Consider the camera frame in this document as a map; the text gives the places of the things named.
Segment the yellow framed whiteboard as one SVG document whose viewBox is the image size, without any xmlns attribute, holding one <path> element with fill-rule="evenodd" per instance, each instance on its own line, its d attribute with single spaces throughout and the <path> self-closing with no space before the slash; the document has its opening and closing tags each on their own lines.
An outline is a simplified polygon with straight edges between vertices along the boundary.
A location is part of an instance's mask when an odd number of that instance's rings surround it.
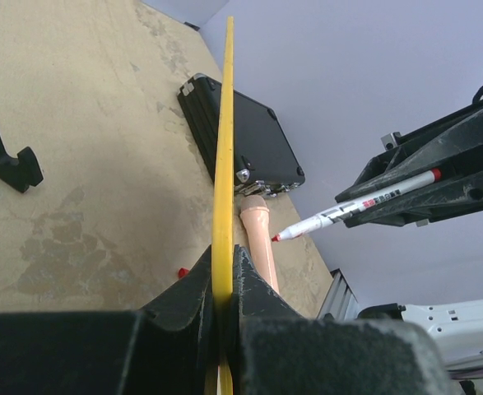
<svg viewBox="0 0 483 395">
<path fill-rule="evenodd" d="M 226 355 L 226 331 L 233 295 L 234 257 L 234 25 L 234 18 L 228 17 L 211 228 L 211 292 L 218 323 L 218 384 L 222 394 L 234 392 Z"/>
</svg>

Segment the wire whiteboard stand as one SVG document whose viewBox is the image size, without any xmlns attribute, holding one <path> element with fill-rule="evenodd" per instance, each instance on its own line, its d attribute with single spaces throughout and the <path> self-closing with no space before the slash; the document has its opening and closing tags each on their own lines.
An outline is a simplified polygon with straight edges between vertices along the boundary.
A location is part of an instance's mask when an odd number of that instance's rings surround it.
<svg viewBox="0 0 483 395">
<path fill-rule="evenodd" d="M 9 156 L 0 135 L 0 180 L 19 193 L 38 186 L 43 180 L 39 162 L 33 150 L 25 147 L 16 157 Z"/>
</svg>

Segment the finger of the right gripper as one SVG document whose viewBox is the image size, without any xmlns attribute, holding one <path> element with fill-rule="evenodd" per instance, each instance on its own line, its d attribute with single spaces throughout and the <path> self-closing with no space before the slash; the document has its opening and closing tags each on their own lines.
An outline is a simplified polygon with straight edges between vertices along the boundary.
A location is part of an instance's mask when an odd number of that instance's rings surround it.
<svg viewBox="0 0 483 395">
<path fill-rule="evenodd" d="M 364 196 L 483 146 L 483 104 L 470 105 L 407 134 L 405 141 L 373 157 L 338 202 Z"/>
<path fill-rule="evenodd" d="M 365 224 L 402 227 L 431 223 L 483 211 L 483 170 L 454 176 L 383 203 L 344 221 L 349 228 Z"/>
</svg>

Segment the red marker cap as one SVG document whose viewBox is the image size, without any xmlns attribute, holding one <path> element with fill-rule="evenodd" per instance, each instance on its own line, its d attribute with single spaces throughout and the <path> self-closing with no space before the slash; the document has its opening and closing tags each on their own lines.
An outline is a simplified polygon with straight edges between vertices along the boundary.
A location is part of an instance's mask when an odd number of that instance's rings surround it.
<svg viewBox="0 0 483 395">
<path fill-rule="evenodd" d="M 187 268 L 184 268 L 184 267 L 181 267 L 179 270 L 178 270 L 178 278 L 179 279 L 182 279 L 183 277 L 185 277 L 187 274 L 189 273 L 189 270 Z"/>
</svg>

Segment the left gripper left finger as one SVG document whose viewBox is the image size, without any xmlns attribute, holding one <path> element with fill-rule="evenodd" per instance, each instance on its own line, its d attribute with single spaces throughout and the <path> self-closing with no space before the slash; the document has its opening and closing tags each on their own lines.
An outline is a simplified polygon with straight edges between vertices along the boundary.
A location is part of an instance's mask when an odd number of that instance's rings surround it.
<svg viewBox="0 0 483 395">
<path fill-rule="evenodd" d="M 211 254 L 140 309 L 0 313 L 0 394 L 204 394 Z"/>
</svg>

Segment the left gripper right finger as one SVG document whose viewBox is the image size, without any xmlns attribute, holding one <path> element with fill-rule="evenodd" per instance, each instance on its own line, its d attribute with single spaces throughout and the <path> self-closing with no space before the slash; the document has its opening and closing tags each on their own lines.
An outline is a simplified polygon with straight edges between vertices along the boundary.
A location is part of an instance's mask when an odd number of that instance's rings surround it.
<svg viewBox="0 0 483 395">
<path fill-rule="evenodd" d="M 451 394 L 437 346 L 414 324 L 391 319 L 305 318 L 235 247 L 236 394 Z"/>
</svg>

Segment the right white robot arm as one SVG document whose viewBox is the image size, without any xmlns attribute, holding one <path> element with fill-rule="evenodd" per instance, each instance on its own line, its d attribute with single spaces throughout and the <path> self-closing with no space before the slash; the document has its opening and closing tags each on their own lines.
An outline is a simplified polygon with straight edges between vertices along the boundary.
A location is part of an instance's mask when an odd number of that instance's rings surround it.
<svg viewBox="0 0 483 395">
<path fill-rule="evenodd" d="M 445 221 L 483 211 L 483 98 L 405 136 L 372 158 L 358 179 L 336 195 L 346 202 L 376 193 L 425 170 L 439 178 L 430 186 L 368 204 L 344 222 L 404 226 Z M 360 318 L 390 318 L 420 325 L 434 339 L 452 379 L 483 378 L 483 300 L 454 304 L 382 304 Z"/>
</svg>

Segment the red whiteboard marker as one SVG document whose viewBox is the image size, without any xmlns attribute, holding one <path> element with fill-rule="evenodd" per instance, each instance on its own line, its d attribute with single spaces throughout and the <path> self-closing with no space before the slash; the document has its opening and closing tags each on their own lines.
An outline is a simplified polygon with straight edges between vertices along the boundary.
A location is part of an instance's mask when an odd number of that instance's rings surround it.
<svg viewBox="0 0 483 395">
<path fill-rule="evenodd" d="M 352 216 L 360 214 L 361 212 L 375 208 L 382 203 L 390 202 L 404 194 L 434 184 L 441 178 L 441 171 L 438 168 L 435 168 L 378 191 L 351 199 L 350 201 L 339 202 L 337 205 L 325 209 L 314 216 L 286 227 L 284 230 L 274 235 L 271 238 L 271 241 L 280 242 L 283 240 L 295 239 L 312 231 L 344 221 Z"/>
</svg>

